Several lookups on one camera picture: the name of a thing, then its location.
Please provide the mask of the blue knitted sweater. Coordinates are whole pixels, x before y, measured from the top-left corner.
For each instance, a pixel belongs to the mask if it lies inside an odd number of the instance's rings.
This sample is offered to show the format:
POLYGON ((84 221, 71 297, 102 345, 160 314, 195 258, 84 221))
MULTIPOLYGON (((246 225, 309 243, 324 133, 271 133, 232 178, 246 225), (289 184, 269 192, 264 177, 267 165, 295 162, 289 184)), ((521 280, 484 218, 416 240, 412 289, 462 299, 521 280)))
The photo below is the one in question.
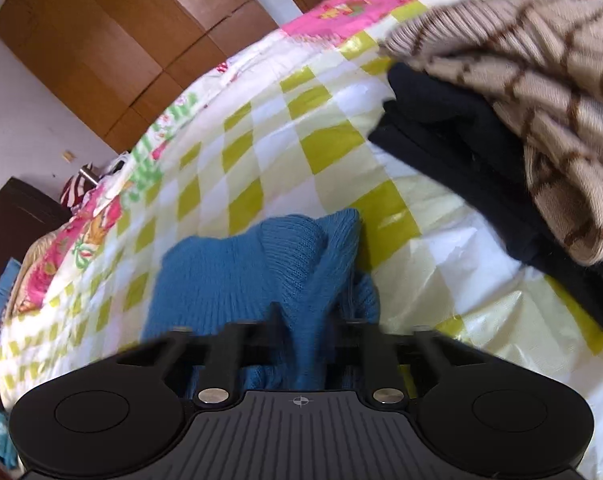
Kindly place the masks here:
POLYGON ((272 365, 253 365, 246 389, 320 390, 333 318, 377 323, 379 295, 358 271, 361 219, 344 209, 312 219, 266 219, 229 238, 184 238, 162 258, 142 333, 197 336, 239 322, 283 328, 272 365))

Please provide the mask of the green checkered bed cover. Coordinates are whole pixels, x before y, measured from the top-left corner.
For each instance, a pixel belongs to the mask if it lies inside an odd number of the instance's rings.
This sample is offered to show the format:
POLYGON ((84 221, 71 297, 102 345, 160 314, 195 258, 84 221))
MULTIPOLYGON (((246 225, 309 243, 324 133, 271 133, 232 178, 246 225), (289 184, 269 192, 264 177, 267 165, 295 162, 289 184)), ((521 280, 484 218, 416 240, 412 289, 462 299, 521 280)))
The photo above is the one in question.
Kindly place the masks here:
POLYGON ((367 141, 391 94, 379 40, 455 1, 329 0, 191 84, 98 189, 91 211, 116 209, 115 226, 75 237, 40 310, 4 323, 3 404, 138 341, 181 238, 353 207, 386 330, 434 326, 576 389, 595 419, 580 471, 603 479, 603 330, 460 197, 367 141))

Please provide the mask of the red white striped cloth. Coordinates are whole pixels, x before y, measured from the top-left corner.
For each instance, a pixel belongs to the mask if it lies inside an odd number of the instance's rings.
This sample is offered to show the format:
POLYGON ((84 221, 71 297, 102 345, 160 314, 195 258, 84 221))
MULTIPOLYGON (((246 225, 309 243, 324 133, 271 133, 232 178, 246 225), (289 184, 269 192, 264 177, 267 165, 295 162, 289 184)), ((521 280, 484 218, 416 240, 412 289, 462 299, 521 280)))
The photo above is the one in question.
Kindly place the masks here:
POLYGON ((81 174, 77 173, 62 188, 62 194, 60 194, 58 202, 64 207, 76 210, 83 204, 88 192, 92 190, 94 190, 93 186, 81 174))

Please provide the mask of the steel thermos bottle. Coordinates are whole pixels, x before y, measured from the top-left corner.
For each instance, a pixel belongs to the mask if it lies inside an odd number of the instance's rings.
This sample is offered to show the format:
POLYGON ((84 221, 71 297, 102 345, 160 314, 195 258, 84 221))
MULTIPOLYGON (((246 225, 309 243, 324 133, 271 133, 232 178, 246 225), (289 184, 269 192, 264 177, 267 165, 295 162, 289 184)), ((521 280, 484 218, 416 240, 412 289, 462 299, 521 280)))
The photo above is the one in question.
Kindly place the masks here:
POLYGON ((79 169, 79 174, 81 174, 81 176, 84 177, 85 180, 87 180, 88 183, 93 186, 93 188, 96 188, 96 186, 100 183, 100 176, 96 174, 91 164, 82 166, 79 169))

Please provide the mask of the black folded garment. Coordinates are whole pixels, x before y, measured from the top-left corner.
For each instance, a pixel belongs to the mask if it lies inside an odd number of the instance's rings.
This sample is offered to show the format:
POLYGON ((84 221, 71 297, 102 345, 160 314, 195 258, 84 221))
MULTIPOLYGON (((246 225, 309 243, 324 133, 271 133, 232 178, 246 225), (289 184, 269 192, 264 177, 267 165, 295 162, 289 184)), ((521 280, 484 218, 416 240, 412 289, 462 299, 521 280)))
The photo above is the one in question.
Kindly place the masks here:
POLYGON ((403 63, 387 79, 395 95, 370 141, 460 195, 512 258, 558 281, 603 327, 603 263, 581 266, 559 246, 527 190, 522 140, 472 90, 403 63))

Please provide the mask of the dark wooden headboard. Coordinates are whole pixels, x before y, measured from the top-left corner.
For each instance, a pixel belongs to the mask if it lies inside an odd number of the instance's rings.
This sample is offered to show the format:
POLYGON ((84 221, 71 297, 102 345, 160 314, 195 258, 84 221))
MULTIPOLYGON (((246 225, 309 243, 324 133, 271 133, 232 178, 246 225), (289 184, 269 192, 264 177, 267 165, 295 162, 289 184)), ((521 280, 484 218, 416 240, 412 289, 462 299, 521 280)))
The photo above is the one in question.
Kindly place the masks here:
MULTIPOLYGON (((69 218, 69 208, 31 184, 9 178, 0 189, 0 278, 11 261, 21 262, 33 242, 69 218)), ((2 313, 0 306, 0 326, 2 313)))

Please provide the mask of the brown wooden wardrobe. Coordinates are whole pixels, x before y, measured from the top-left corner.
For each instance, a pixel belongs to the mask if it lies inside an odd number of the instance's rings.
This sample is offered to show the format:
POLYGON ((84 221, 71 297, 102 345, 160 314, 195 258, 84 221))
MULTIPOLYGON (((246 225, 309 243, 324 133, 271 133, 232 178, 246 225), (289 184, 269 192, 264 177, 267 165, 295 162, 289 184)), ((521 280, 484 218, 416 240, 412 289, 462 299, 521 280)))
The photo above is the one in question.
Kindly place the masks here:
POLYGON ((5 0, 0 9, 6 47, 116 152, 275 27, 258 0, 5 0))

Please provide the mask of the beige brown patterned sweater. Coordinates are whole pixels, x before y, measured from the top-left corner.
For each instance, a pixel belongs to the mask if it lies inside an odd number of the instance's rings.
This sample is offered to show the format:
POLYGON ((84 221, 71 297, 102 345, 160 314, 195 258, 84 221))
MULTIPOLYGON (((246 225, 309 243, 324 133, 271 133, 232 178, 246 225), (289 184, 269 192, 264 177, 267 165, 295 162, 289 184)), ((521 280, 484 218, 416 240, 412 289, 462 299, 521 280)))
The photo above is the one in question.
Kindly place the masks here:
POLYGON ((402 22, 383 48, 488 99, 524 142, 559 244, 603 262, 603 0, 460 0, 402 22))

